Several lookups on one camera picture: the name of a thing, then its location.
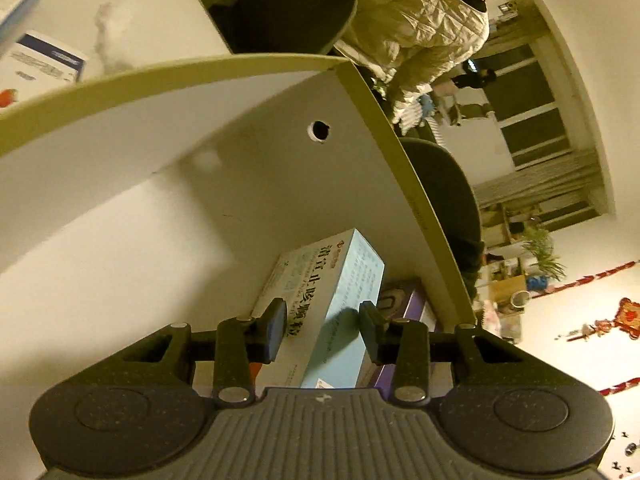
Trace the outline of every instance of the woman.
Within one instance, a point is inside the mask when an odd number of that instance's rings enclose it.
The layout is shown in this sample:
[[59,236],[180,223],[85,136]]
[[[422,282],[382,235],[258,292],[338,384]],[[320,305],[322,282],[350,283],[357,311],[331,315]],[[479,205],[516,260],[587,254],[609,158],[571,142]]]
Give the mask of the woman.
[[484,0],[358,0],[336,50],[387,83],[386,114],[431,91],[430,83],[476,53],[489,35]]

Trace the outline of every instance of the green plant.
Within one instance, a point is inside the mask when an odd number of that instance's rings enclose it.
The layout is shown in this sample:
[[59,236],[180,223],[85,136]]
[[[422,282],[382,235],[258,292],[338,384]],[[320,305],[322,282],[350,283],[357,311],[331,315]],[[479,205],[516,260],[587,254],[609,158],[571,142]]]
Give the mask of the green plant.
[[560,282],[566,278],[566,267],[554,254],[554,242],[549,231],[540,227],[529,227],[524,231],[524,250],[529,251],[538,260],[538,269],[543,274]]

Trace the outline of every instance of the ribbed rubber pad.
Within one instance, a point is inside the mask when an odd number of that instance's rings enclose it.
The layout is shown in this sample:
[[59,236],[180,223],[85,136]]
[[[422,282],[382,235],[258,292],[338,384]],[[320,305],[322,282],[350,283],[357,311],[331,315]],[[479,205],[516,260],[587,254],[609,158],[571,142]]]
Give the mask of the ribbed rubber pad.
[[[268,390],[225,410],[190,452],[139,480],[506,480],[460,456],[421,410],[377,390]],[[595,470],[558,478],[602,480]],[[51,471],[46,480],[78,480]]]

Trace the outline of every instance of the red string decoration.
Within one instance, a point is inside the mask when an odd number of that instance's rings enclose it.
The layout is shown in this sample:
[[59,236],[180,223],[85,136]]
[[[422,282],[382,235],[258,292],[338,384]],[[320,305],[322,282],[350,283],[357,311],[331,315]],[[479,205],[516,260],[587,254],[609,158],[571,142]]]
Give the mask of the red string decoration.
[[625,381],[624,383],[616,384],[615,386],[611,386],[610,388],[605,388],[604,390],[600,390],[599,393],[603,396],[618,394],[620,392],[624,392],[625,390],[629,390],[635,386],[640,384],[640,377],[633,378],[631,380]]
[[609,276],[613,276],[615,273],[620,272],[621,270],[631,269],[636,264],[640,263],[640,260],[636,260],[634,262],[627,262],[626,264],[620,265],[615,269],[605,270],[604,272],[599,272],[597,274],[590,274],[589,276],[583,276],[579,280],[575,280],[574,282],[567,283],[565,285],[560,286],[550,286],[547,290],[543,292],[539,292],[533,298],[542,298],[543,296],[549,296],[550,294],[555,294],[556,292],[561,292],[568,288],[574,288],[575,286],[587,285],[588,283],[595,282],[596,280],[601,280],[602,278],[608,278]]

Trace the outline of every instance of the purple box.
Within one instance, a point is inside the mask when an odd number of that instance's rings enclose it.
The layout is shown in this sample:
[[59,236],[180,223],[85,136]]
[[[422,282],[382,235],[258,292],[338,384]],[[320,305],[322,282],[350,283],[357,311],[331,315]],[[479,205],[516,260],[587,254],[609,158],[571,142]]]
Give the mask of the purple box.
[[[421,320],[431,332],[440,330],[440,325],[429,305],[424,287],[418,278],[385,286],[378,296],[377,306],[386,319],[403,317],[416,321]],[[358,378],[358,386],[378,388],[382,392],[382,396],[387,399],[395,371],[396,365],[376,366],[365,355]]]

